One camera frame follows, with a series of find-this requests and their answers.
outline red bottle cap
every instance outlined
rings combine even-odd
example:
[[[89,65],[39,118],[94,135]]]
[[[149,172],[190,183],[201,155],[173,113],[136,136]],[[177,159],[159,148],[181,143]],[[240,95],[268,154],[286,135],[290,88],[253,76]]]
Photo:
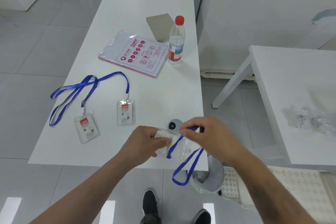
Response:
[[[182,26],[184,24],[184,17],[179,15],[179,16],[176,16],[175,18],[175,24],[177,26]]]

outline lanyard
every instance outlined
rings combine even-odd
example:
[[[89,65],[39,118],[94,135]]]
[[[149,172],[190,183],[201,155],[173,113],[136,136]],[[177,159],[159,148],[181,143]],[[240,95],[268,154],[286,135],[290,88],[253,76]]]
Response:
[[[111,73],[111,74],[108,74],[102,78],[97,78],[96,76],[94,75],[88,75],[86,76],[81,83],[78,83],[78,84],[74,84],[74,85],[67,85],[67,86],[62,86],[62,87],[59,87],[57,90],[55,90],[51,95],[50,95],[50,98],[51,99],[55,99],[57,98],[59,95],[61,95],[64,91],[66,90],[71,90],[71,89],[74,89],[70,95],[64,100],[63,103],[61,103],[59,106],[55,107],[55,109],[53,110],[53,112],[51,113],[51,116],[50,116],[50,120],[49,120],[49,126],[55,126],[61,119],[62,119],[62,116],[65,112],[65,110],[67,109],[67,107],[69,106],[69,104],[72,103],[72,101],[78,96],[78,94],[82,91],[82,89],[84,89],[85,86],[88,86],[88,85],[91,85],[93,84],[92,86],[92,89],[90,90],[89,94],[86,96],[86,98],[82,101],[82,105],[81,107],[85,107],[85,103],[86,103],[86,100],[92,95],[92,93],[95,91],[95,89],[98,87],[98,82],[101,82],[101,81],[104,81],[106,79],[109,79],[111,78],[112,76],[114,75],[117,75],[117,74],[121,74],[122,76],[124,76],[126,78],[126,81],[127,81],[127,89],[126,89],[126,94],[129,93],[129,83],[128,83],[128,79],[126,77],[126,75],[124,75],[122,72],[114,72],[114,73]],[[53,118],[57,112],[58,109],[61,108],[62,105],[64,105],[70,98],[72,97],[72,99],[70,100],[69,103],[67,103],[63,109],[61,110],[61,112],[59,113],[56,121],[53,123]]]
[[[196,130],[198,127],[191,127],[189,129],[191,130]],[[169,148],[168,150],[168,154],[167,154],[167,158],[171,158],[171,153],[174,151],[174,149],[176,148],[177,144],[179,143],[179,141],[181,141],[183,138],[183,136],[180,136],[180,138],[174,143],[174,145],[172,147]],[[179,182],[177,181],[174,177],[182,170],[182,168],[191,160],[191,158],[196,154],[196,152],[199,151],[198,155],[196,156],[193,164],[191,165],[191,168],[189,170],[189,172],[187,173],[187,179],[185,180],[185,182]],[[193,151],[192,154],[189,155],[189,157],[174,171],[173,173],[173,182],[179,186],[185,186],[188,184],[191,175],[193,174],[193,171],[195,169],[195,166],[198,162],[198,159],[200,158],[201,154],[203,153],[204,149],[203,148],[198,148],[197,150]]]

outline bottle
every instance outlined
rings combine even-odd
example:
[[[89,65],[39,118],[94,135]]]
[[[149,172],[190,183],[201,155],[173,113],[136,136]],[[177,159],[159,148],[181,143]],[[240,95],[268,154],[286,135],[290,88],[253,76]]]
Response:
[[[177,65],[181,62],[184,40],[186,39],[186,31],[184,29],[184,17],[177,16],[175,18],[175,25],[170,31],[169,36],[169,63]]]

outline person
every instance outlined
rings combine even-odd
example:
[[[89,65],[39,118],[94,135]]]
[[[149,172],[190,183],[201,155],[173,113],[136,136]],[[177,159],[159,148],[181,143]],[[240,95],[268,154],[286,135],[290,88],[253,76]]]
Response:
[[[192,126],[204,127],[196,133]],[[117,183],[132,168],[146,162],[155,151],[170,145],[168,138],[153,139],[157,128],[139,126],[120,151],[82,184],[40,214],[31,224],[92,223]],[[217,118],[199,117],[180,127],[181,135],[201,145],[208,154],[238,172],[244,181],[264,223],[316,223],[296,199],[272,175],[268,168],[243,147],[233,133]],[[145,192],[143,198],[145,223],[161,223],[155,194]],[[210,224],[209,213],[201,210],[193,223]]]

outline white table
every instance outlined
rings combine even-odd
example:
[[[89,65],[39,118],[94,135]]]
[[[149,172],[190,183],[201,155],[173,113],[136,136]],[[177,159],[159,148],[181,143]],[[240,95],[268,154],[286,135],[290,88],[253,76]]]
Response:
[[[185,17],[186,39],[179,67],[172,67],[166,61],[155,79],[98,59],[98,53],[120,29],[154,40],[146,17],[165,13],[172,18]],[[87,111],[95,114],[101,136],[81,145],[74,126],[74,118],[82,114],[81,101],[91,88],[88,86],[55,127],[49,127],[49,120],[46,122],[29,163],[102,166],[120,150],[136,126],[167,128],[171,119],[186,121],[203,116],[193,0],[102,0],[64,85],[79,83],[89,74],[100,78],[116,71],[129,78],[136,125],[117,127],[116,103],[125,94],[126,81],[123,76],[114,76],[101,82],[86,104]],[[60,96],[55,106],[66,96]],[[180,163],[157,157],[139,167],[176,169]],[[205,152],[196,170],[208,170]]]
[[[288,126],[283,109],[336,113],[336,52],[250,46],[250,55],[213,101],[217,108],[235,87],[254,73],[271,127],[291,164],[336,165],[336,138]]]

